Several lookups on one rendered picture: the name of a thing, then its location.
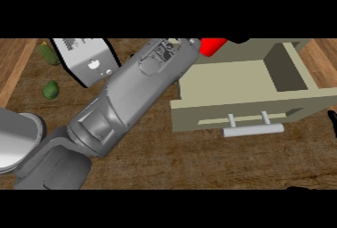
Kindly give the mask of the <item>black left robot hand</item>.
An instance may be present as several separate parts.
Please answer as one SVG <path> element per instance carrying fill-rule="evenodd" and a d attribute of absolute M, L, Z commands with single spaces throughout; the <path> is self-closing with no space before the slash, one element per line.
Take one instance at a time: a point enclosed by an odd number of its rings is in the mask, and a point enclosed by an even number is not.
<path fill-rule="evenodd" d="M 246 37 L 241 37 L 241 38 L 229 38 L 228 37 L 228 40 L 235 43 L 235 44 L 243 44 L 244 42 L 247 42 L 250 38 L 246 38 Z"/>

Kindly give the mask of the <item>red can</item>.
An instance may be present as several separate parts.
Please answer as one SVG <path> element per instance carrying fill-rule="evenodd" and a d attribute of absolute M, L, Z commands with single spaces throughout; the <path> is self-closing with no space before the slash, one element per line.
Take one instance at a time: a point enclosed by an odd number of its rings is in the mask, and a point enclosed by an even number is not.
<path fill-rule="evenodd" d="M 200 53 L 206 57 L 212 57 L 219 49 L 224 47 L 228 39 L 226 38 L 206 38 L 200 39 Z"/>

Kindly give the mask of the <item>beige open drawer box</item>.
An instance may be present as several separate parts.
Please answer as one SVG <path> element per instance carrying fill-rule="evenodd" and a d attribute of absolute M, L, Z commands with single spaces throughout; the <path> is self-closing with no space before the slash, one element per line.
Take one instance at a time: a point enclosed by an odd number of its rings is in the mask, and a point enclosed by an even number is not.
<path fill-rule="evenodd" d="M 320 89 L 292 43 L 277 44 L 260 60 L 195 63 L 178 85 L 178 100 L 192 95 Z"/>

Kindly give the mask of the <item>beige drawer front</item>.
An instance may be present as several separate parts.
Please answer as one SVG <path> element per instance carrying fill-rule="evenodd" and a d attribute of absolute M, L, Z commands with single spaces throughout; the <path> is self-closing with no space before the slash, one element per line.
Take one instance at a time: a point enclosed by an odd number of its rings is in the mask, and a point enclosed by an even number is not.
<path fill-rule="evenodd" d="M 173 131 L 221 128 L 224 137 L 274 134 L 337 103 L 337 88 L 192 95 L 172 101 Z"/>

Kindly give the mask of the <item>beige cabinet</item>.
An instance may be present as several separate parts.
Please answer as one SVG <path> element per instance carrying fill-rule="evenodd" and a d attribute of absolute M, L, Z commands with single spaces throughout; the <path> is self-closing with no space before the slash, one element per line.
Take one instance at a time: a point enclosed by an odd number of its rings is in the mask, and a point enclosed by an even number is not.
<path fill-rule="evenodd" d="M 198 57 L 197 64 L 260 60 L 277 44 L 292 43 L 300 51 L 309 41 L 309 38 L 250 38 L 243 44 L 228 41 L 212 57 Z"/>

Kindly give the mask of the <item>pale grey appliance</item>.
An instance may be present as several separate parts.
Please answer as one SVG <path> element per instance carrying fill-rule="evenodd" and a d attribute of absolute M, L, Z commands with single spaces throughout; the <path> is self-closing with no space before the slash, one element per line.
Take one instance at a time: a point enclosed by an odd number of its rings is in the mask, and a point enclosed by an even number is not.
<path fill-rule="evenodd" d="M 85 88 L 111 76 L 122 63 L 107 38 L 52 38 L 62 66 Z"/>

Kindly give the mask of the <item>green cucumber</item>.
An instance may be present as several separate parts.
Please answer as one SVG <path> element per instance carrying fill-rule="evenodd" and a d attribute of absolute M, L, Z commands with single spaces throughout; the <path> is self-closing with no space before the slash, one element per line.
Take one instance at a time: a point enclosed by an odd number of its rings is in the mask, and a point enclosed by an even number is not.
<path fill-rule="evenodd" d="M 55 49 L 46 43 L 40 44 L 40 54 L 49 64 L 55 66 L 61 64 Z"/>

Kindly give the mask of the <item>green avocado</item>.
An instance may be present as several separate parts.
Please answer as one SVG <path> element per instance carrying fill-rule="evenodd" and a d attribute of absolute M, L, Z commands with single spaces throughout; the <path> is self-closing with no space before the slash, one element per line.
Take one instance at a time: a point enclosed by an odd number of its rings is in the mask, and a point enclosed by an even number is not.
<path fill-rule="evenodd" d="M 58 95 L 59 95 L 59 86 L 58 86 L 58 83 L 51 80 L 49 83 L 46 84 L 43 90 L 42 90 L 42 94 L 45 96 L 45 98 L 48 100 L 54 100 Z"/>

